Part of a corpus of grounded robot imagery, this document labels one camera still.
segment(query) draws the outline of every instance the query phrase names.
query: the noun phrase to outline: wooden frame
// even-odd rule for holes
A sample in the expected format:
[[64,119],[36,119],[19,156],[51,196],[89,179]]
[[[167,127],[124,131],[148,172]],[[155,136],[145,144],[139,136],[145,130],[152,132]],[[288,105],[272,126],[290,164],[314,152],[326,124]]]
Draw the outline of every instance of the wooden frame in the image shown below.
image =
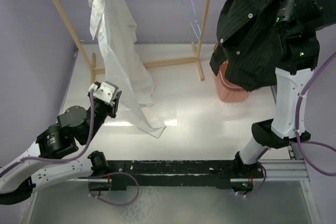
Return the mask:
[[[92,54],[91,61],[89,60],[89,57],[87,56],[86,52],[83,49],[82,44],[80,43],[80,40],[66,14],[64,11],[61,3],[59,0],[52,0],[54,3],[55,7],[57,8],[58,13],[60,14],[63,22],[65,23],[66,27],[68,28],[72,39],[74,40],[76,46],[78,47],[78,50],[82,54],[84,61],[86,62],[90,72],[91,72],[91,82],[94,82],[96,79],[97,74],[105,73],[105,68],[104,67],[96,67],[96,54]],[[182,58],[173,58],[173,59],[167,59],[167,60],[153,60],[153,61],[145,61],[143,62],[144,66],[146,68],[156,68],[156,67],[163,67],[163,66],[171,66],[171,65],[178,65],[178,64],[186,64],[186,63],[196,63],[197,66],[197,71],[198,75],[200,76],[200,80],[204,80],[202,68],[200,65],[200,55],[201,55],[201,48],[202,48],[202,43],[203,43],[203,37],[205,34],[205,25],[206,25],[206,20],[207,20],[207,15],[209,11],[209,4],[210,0],[205,1],[205,7],[204,7],[204,12],[203,12],[203,19],[202,19],[202,28],[201,28],[201,38],[198,40],[197,46],[195,45],[194,42],[191,43],[192,47],[192,52],[193,55],[190,57],[182,57]]]

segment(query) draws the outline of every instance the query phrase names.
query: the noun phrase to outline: white cloth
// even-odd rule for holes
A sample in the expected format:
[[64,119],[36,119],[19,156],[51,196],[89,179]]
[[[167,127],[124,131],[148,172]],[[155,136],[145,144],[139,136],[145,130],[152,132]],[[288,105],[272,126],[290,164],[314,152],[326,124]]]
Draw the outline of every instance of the white cloth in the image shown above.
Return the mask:
[[153,104],[154,83],[134,50],[137,25],[125,0],[89,0],[89,6],[90,32],[98,38],[106,80],[122,90],[120,101],[134,112],[128,121],[160,137],[166,126],[145,107]]

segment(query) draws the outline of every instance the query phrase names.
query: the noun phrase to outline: black pinstriped shirt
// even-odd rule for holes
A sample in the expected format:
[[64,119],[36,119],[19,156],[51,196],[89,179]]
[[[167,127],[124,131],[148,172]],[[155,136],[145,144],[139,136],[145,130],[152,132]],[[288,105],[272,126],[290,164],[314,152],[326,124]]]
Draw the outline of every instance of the black pinstriped shirt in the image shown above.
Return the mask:
[[227,0],[217,24],[219,46],[210,66],[217,75],[228,59],[225,78],[251,91],[276,84],[272,39],[280,0]]

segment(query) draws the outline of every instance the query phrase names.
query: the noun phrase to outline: blue hanger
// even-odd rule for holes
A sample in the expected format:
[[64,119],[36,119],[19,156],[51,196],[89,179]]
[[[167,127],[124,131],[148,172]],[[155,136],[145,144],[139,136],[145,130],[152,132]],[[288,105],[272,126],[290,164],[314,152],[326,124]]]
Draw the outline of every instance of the blue hanger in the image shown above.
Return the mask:
[[196,29],[195,29],[195,27],[194,27],[194,25],[193,25],[193,22],[192,22],[192,20],[191,20],[191,18],[190,18],[190,15],[189,15],[187,6],[185,5],[185,3],[184,3],[183,0],[180,0],[180,1],[181,1],[181,4],[182,4],[182,5],[184,6],[184,8],[185,8],[185,12],[186,12],[187,17],[188,17],[188,19],[189,19],[190,25],[191,25],[191,27],[193,28],[194,33],[195,33],[197,39],[201,39],[201,37],[202,37],[202,32],[201,32],[201,29],[200,29],[200,27],[199,27],[200,25],[199,25],[198,20],[197,20],[196,10],[195,10],[195,6],[194,6],[194,1],[191,0],[191,5],[192,5],[192,7],[193,7],[193,11],[194,11],[195,23],[196,23],[196,25],[197,25],[197,27],[198,27],[198,33],[197,33],[197,31],[196,31]]

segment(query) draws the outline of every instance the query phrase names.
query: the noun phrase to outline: gray floor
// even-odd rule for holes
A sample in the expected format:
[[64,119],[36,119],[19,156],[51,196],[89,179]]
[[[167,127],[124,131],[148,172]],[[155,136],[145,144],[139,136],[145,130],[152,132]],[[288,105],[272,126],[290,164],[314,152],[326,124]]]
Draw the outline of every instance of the gray floor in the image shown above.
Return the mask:
[[[130,200],[135,187],[108,192],[114,202]],[[88,197],[87,183],[65,182],[39,192],[30,224],[309,224],[299,182],[267,182],[251,198],[230,190],[141,187],[135,203],[112,207]]]

